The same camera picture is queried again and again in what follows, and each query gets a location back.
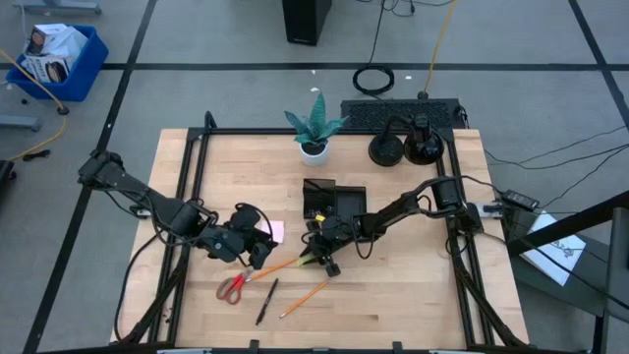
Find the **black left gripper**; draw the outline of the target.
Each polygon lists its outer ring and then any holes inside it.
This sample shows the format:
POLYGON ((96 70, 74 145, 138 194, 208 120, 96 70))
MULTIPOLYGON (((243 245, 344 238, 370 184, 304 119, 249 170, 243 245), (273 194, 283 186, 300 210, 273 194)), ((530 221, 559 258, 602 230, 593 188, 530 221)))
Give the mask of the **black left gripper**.
POLYGON ((203 228, 203 248, 211 259, 225 263, 239 261, 243 266, 261 269, 270 249, 278 246, 274 231, 268 228, 270 220, 256 206, 239 203, 235 212, 222 225, 218 225, 218 214, 211 211, 203 228), (265 221, 264 231, 257 224, 265 221))

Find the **orange pencil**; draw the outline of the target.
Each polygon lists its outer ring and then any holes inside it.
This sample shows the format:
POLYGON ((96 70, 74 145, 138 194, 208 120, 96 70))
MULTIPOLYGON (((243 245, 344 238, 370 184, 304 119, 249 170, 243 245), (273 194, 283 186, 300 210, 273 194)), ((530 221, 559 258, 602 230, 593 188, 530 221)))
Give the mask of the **orange pencil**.
POLYGON ((270 273, 272 273, 274 271, 280 270, 281 268, 283 268, 285 266, 293 265, 293 264, 295 264, 297 262, 297 260, 298 259, 294 259, 294 260, 283 262, 283 263, 281 263, 279 265, 274 265, 274 266, 269 267, 269 268, 265 268, 265 269, 262 269, 262 270, 257 270, 256 272, 252 273, 247 278, 247 282, 251 282, 251 281, 257 280, 259 278, 262 278, 262 277, 264 277, 264 276, 266 276, 266 275, 268 275, 268 274, 270 274, 270 273))
POLYGON ((289 309, 287 309, 286 311, 284 311, 280 316, 279 319, 284 319, 286 318, 288 315, 290 315, 291 313, 293 313, 294 311, 296 311, 299 307, 301 307, 305 302, 307 302, 310 298, 312 298, 318 291, 320 291, 321 289, 323 289, 328 283, 330 282, 329 279, 323 281, 323 283, 319 284, 317 287, 315 287, 313 290, 311 290, 307 295, 303 296, 302 298, 300 298, 297 302, 295 302, 293 305, 291 305, 291 307, 289 309))

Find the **red-handled scissors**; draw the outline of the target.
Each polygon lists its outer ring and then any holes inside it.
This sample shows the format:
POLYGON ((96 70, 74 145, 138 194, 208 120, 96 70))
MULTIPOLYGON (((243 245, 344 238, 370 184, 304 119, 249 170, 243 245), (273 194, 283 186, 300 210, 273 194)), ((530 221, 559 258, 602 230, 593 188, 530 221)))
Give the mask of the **red-handled scissors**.
POLYGON ((217 287, 215 296, 218 300, 223 300, 230 305, 236 305, 242 296, 242 287, 246 283, 254 269, 249 266, 238 275, 229 277, 222 281, 217 287))

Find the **black pen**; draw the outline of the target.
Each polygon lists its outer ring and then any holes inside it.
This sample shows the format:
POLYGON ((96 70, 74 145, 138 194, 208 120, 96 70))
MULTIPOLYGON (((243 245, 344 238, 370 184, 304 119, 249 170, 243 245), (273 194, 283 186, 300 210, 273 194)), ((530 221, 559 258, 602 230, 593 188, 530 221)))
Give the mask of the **black pen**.
POLYGON ((274 294, 274 291, 275 291, 275 289, 276 289, 276 287, 278 285, 278 282, 279 282, 279 278, 276 278, 273 281, 273 283, 272 283, 272 285, 271 285, 271 287, 269 289, 269 292, 268 292, 266 298, 264 299, 264 302, 263 302, 263 304, 261 306, 261 309, 260 309, 260 311, 259 311, 259 313, 257 315, 257 319, 256 319, 256 322, 255 322, 255 325, 260 325, 260 323, 263 321, 264 316, 265 316, 266 311, 267 311, 267 308, 269 306, 270 300, 271 300, 271 298, 272 298, 272 296, 274 294))

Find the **grey cart base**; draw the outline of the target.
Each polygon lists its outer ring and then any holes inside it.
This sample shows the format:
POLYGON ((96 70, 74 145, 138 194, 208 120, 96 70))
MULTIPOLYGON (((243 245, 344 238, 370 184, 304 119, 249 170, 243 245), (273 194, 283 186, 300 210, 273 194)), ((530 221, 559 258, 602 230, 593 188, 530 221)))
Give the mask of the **grey cart base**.
POLYGON ((98 3, 80 0, 12 0, 12 6, 29 13, 49 16, 53 13, 101 15, 98 3))

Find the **black computer tower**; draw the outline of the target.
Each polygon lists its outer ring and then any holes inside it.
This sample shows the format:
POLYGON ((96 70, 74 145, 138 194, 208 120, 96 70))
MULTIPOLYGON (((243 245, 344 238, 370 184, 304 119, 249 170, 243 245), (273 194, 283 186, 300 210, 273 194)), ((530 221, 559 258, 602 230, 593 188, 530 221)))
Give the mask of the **black computer tower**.
POLYGON ((317 46, 332 0, 282 0, 287 41, 317 46))

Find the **snake plant in white pot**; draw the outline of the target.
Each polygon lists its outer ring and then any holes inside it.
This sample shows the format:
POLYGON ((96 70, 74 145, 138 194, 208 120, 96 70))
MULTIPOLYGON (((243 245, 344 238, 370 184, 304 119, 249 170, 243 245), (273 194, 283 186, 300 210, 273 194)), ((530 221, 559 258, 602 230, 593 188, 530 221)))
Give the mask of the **snake plant in white pot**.
POLYGON ((322 166, 327 162, 329 139, 344 126, 346 117, 327 120, 326 102, 320 91, 309 116, 299 117, 285 111, 288 123, 295 129, 294 141, 299 145, 303 162, 307 166, 322 166))

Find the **black metal stand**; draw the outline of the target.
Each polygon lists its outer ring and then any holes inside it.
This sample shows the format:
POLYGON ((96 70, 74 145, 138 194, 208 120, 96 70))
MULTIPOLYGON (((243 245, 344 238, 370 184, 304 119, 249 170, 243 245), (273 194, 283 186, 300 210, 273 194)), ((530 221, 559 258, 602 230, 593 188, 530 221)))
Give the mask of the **black metal stand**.
POLYGON ((530 212, 515 210, 507 211, 502 221, 516 280, 595 316, 592 353, 604 354, 609 321, 616 318, 629 324, 629 190, 527 235, 532 221, 530 212), (608 221, 609 244, 583 237, 582 256, 568 273, 565 285, 557 284, 522 258, 527 251, 539 251, 608 221))

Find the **white paper sheet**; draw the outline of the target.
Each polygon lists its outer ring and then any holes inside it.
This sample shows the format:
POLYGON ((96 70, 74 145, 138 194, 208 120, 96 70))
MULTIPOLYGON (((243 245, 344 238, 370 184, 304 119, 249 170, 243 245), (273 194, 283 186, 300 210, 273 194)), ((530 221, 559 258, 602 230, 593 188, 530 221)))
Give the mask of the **white paper sheet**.
POLYGON ((579 261, 586 243, 570 235, 520 255, 522 259, 541 271, 560 286, 564 286, 579 261))

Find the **black floor object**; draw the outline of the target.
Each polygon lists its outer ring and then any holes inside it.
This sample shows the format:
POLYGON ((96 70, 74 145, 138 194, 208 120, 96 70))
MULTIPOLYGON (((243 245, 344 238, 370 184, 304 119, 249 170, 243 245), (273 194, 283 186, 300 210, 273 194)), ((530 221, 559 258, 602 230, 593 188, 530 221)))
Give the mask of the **black floor object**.
POLYGON ((6 192, 11 183, 16 179, 15 163, 9 160, 0 160, 0 195, 6 192))

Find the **black power adapter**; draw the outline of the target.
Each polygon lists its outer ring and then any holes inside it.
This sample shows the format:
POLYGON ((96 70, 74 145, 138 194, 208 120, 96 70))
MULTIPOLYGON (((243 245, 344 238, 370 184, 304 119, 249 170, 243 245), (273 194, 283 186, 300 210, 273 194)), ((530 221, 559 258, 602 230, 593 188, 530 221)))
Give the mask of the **black power adapter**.
POLYGON ((506 203, 515 207, 522 208, 528 211, 534 211, 540 202, 531 197, 515 192, 513 190, 507 190, 501 194, 501 199, 506 203))

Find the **white printed carton box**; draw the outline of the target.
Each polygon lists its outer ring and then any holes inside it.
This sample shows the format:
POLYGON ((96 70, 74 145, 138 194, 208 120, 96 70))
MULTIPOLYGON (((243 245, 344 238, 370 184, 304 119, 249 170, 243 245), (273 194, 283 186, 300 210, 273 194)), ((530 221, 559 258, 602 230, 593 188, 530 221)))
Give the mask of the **white printed carton box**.
POLYGON ((74 60, 62 56, 26 56, 20 64, 39 82, 59 84, 69 77, 74 60))
POLYGON ((87 37, 72 26, 64 24, 35 25, 29 35, 25 54, 35 57, 60 57, 76 61, 87 37))

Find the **blue plastic bin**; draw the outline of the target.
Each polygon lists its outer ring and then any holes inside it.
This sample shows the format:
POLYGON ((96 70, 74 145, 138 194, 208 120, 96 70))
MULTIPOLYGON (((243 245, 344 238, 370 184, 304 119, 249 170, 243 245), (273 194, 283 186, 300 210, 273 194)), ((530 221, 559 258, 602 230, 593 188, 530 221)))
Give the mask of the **blue plastic bin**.
MULTIPOLYGON (((74 25, 74 28, 87 38, 86 45, 82 49, 78 61, 64 82, 43 83, 42 85, 61 101, 81 102, 86 99, 109 54, 109 50, 99 37, 95 27, 74 25)), ((8 71, 5 79, 33 98, 50 99, 50 96, 44 90, 29 80, 15 66, 8 71)))

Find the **grey metal bar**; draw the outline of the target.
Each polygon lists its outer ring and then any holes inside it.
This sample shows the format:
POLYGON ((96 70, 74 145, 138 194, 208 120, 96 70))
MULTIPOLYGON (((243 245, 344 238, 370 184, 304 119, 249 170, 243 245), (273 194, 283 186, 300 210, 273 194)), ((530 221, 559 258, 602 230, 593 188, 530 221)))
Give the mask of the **grey metal bar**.
POLYGON ((38 118, 0 114, 0 128, 21 128, 37 132, 41 128, 38 118))

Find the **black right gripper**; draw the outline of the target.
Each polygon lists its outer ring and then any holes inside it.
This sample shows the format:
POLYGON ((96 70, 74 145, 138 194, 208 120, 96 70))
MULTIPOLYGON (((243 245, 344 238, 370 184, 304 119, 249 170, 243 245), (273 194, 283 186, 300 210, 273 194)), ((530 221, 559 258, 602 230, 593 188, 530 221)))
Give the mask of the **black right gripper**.
POLYGON ((357 241, 358 235, 359 224, 354 218, 330 216, 302 237, 306 244, 302 256, 307 254, 311 258, 316 255, 316 261, 325 267, 327 274, 337 276, 341 270, 332 255, 357 241))

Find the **black perforated metal box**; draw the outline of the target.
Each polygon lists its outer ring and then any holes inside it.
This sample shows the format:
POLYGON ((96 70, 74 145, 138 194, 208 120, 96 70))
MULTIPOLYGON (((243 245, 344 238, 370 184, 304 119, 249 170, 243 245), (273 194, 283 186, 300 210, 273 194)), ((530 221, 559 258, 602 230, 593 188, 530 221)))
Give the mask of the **black perforated metal box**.
POLYGON ((390 116, 413 118, 425 116, 434 128, 464 129, 467 127, 465 108, 456 98, 344 100, 341 116, 347 117, 346 129, 384 128, 390 116))

